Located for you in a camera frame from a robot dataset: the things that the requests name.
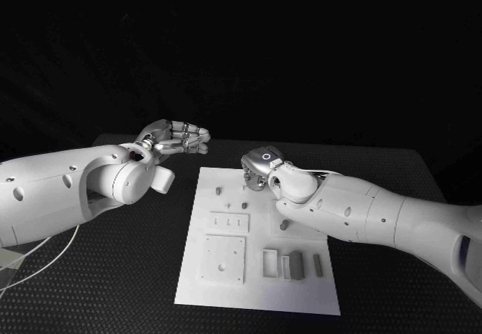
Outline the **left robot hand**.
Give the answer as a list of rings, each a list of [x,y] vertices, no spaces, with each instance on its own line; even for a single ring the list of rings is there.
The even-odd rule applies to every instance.
[[[161,155],[207,154],[208,129],[181,121],[159,120],[140,132],[136,142]]]

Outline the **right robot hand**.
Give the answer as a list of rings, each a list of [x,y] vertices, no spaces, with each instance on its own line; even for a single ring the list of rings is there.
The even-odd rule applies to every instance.
[[[280,150],[269,145],[249,151],[241,158],[246,186],[253,191],[262,191],[267,184],[269,174],[283,164],[285,156]]]

